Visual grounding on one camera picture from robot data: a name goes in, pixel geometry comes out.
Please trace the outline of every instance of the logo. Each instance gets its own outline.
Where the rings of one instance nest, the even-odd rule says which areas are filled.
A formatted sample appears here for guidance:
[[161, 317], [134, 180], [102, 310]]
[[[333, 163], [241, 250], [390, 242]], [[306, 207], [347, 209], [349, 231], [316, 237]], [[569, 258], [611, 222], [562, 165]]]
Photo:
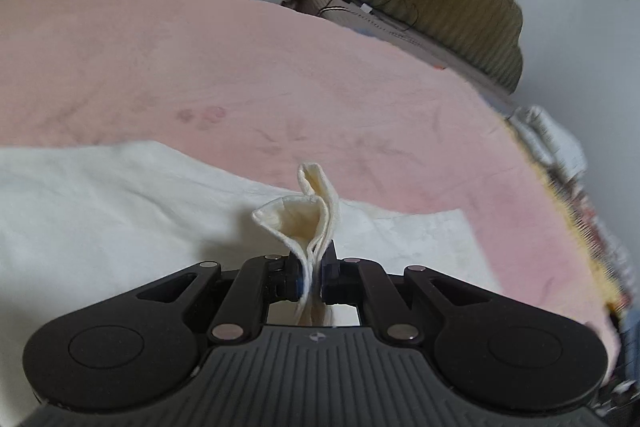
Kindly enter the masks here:
[[316, 331], [316, 333], [311, 333], [309, 338], [315, 343], [320, 343], [325, 340], [326, 335], [324, 333], [320, 333], [320, 331]]

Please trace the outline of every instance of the stain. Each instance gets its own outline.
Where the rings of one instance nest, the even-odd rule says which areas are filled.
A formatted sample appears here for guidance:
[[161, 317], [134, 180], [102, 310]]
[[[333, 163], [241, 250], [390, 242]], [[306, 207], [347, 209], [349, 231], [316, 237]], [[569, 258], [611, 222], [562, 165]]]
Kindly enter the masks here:
[[542, 293], [540, 295], [540, 301], [539, 304], [542, 305], [546, 298], [548, 297], [550, 291], [551, 291], [551, 286], [554, 283], [555, 277], [549, 277], [549, 279], [546, 280], [545, 284], [542, 286]]
[[271, 142], [271, 143], [277, 143], [278, 142], [275, 138], [269, 136], [267, 133], [265, 133], [265, 131], [263, 131], [261, 129], [254, 128], [254, 131], [256, 133], [258, 133], [260, 136], [262, 136], [265, 140], [267, 140], [267, 142]]
[[471, 208], [480, 213], [480, 205], [478, 205], [478, 200], [476, 199], [475, 195], [473, 195], [472, 192], [467, 192], [466, 193], [466, 199], [469, 201], [469, 204], [471, 205]]
[[111, 115], [111, 118], [108, 120], [108, 124], [111, 126], [116, 126], [120, 123], [120, 120], [122, 119], [122, 114], [120, 113], [119, 110], [114, 111], [114, 113]]
[[301, 142], [307, 139], [307, 137], [302, 133], [302, 128], [304, 127], [305, 121], [302, 118], [298, 118], [294, 120], [287, 120], [286, 131], [287, 131], [287, 139], [290, 141]]
[[282, 152], [282, 147], [279, 145], [267, 145], [265, 147], [258, 147], [257, 149], [269, 156], [277, 156]]
[[80, 129], [73, 129], [71, 127], [65, 126], [65, 130], [63, 131], [63, 134], [65, 134], [66, 136], [70, 136], [74, 141], [74, 143], [77, 143], [77, 144], [85, 143], [84, 132], [82, 132], [82, 130]]
[[431, 130], [435, 134], [438, 143], [442, 143], [442, 127], [440, 125], [440, 116], [442, 115], [442, 106], [438, 105], [433, 111], [433, 120], [431, 120]]
[[181, 109], [175, 114], [175, 119], [180, 120], [182, 123], [189, 123], [195, 117], [196, 115], [191, 109]]
[[158, 103], [157, 96], [151, 95], [148, 92], [144, 92], [140, 96], [137, 96], [135, 98], [134, 104], [131, 106], [131, 111], [133, 113], [145, 112], [147, 109], [155, 107], [156, 103]]
[[202, 112], [202, 119], [210, 123], [218, 123], [220, 120], [226, 117], [226, 109], [219, 105], [209, 105], [205, 107]]
[[401, 149], [392, 147], [391, 140], [378, 140], [377, 145], [371, 147], [371, 150], [377, 151], [385, 156], [402, 156], [403, 158], [407, 158], [411, 161], [416, 162], [418, 165], [422, 165], [420, 159], [412, 152], [403, 151]]
[[106, 136], [99, 132], [94, 138], [91, 140], [91, 145], [102, 145], [106, 142]]
[[380, 182], [380, 180], [374, 174], [371, 167], [369, 167], [369, 164], [367, 163], [366, 159], [358, 157], [355, 160], [356, 160], [355, 167], [357, 169], [358, 174], [360, 174], [365, 178], [368, 178], [373, 184], [373, 186], [376, 188], [376, 190], [378, 191], [378, 194], [380, 194], [381, 196], [386, 196], [385, 186]]
[[52, 124], [62, 124], [66, 125], [67, 120], [75, 115], [78, 111], [80, 111], [84, 106], [89, 103], [91, 99], [91, 95], [84, 97], [82, 100], [74, 102], [67, 107], [62, 108], [61, 110], [54, 113], [49, 118], [46, 118], [42, 123], [38, 124], [38, 128], [47, 128]]

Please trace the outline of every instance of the crumpled white fabric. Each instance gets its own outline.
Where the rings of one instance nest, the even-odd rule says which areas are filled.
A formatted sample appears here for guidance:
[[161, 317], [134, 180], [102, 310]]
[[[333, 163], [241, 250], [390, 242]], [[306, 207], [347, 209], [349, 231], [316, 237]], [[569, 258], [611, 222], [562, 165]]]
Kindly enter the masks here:
[[[156, 142], [0, 149], [0, 425], [12, 427], [36, 407], [20, 363], [36, 329], [200, 261], [236, 269], [292, 250], [305, 259], [311, 291], [333, 239], [338, 257], [372, 259], [389, 273], [425, 264], [500, 291], [461, 211], [389, 212], [340, 201], [318, 166], [304, 164], [299, 175], [303, 194]], [[310, 321], [313, 298], [305, 295], [298, 313]], [[290, 308], [279, 312], [270, 309], [270, 319], [298, 318]], [[324, 323], [353, 318], [353, 309], [338, 309]]]
[[580, 182], [587, 170], [582, 145], [543, 107], [519, 107], [509, 120], [538, 162], [555, 168], [564, 183]]

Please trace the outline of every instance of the pink fabric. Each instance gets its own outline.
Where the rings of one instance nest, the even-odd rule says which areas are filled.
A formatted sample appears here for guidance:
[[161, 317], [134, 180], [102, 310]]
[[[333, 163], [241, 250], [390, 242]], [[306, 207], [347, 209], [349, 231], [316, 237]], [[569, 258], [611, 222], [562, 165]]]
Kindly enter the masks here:
[[137, 139], [280, 187], [311, 160], [343, 198], [461, 208], [506, 295], [618, 349], [552, 198], [453, 71], [255, 0], [0, 0], [0, 144]]

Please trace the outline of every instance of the ribbed black surface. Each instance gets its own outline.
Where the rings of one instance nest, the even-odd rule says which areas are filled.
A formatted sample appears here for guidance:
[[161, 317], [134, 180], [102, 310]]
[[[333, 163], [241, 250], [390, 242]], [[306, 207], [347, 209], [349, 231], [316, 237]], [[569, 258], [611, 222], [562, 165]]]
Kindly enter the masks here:
[[[313, 335], [321, 331], [318, 341]], [[369, 328], [264, 327], [219, 347], [187, 386], [132, 412], [92, 415], [45, 406], [25, 427], [602, 427], [586, 409], [546, 418], [486, 411], [448, 389], [422, 355]]]

